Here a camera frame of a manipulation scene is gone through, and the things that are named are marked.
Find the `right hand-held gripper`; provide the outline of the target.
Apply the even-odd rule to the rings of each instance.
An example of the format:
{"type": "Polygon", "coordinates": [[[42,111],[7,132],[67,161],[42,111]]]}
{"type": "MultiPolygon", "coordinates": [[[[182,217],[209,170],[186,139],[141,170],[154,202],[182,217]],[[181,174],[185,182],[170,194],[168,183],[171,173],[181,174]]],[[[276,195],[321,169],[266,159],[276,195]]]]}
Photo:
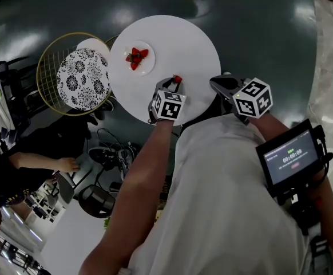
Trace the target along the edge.
{"type": "Polygon", "coordinates": [[[231,112],[241,121],[259,119],[273,106],[271,87],[258,78],[221,74],[210,79],[210,86],[232,106],[231,112]]]}

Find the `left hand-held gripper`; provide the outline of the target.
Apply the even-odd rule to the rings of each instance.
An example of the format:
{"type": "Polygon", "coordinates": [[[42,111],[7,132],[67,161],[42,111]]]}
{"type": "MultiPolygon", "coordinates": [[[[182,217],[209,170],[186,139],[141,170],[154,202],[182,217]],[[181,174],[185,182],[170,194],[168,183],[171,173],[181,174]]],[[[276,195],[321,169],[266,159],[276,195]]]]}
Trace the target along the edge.
{"type": "Polygon", "coordinates": [[[168,91],[174,83],[174,78],[169,77],[159,81],[153,98],[148,105],[148,123],[156,124],[162,120],[177,121],[187,99],[184,96],[183,83],[177,84],[176,93],[168,91]]]}

